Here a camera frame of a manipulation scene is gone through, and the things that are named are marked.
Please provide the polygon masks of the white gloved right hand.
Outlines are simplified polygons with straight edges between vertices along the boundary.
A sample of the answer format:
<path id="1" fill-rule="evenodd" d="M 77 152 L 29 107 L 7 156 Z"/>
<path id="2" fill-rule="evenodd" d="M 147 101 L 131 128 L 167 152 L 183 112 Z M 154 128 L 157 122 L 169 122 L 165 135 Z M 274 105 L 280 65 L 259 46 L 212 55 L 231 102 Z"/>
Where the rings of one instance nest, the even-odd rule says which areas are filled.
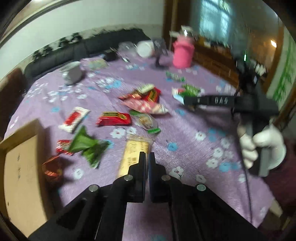
<path id="1" fill-rule="evenodd" d="M 271 157 L 268 161 L 269 170 L 275 169 L 284 161 L 287 148 L 281 132 L 274 125 L 266 126 L 261 132 L 251 137 L 247 134 L 246 127 L 239 124 L 237 134 L 241 146 L 243 162 L 247 169 L 250 169 L 259 158 L 257 148 L 271 149 Z"/>

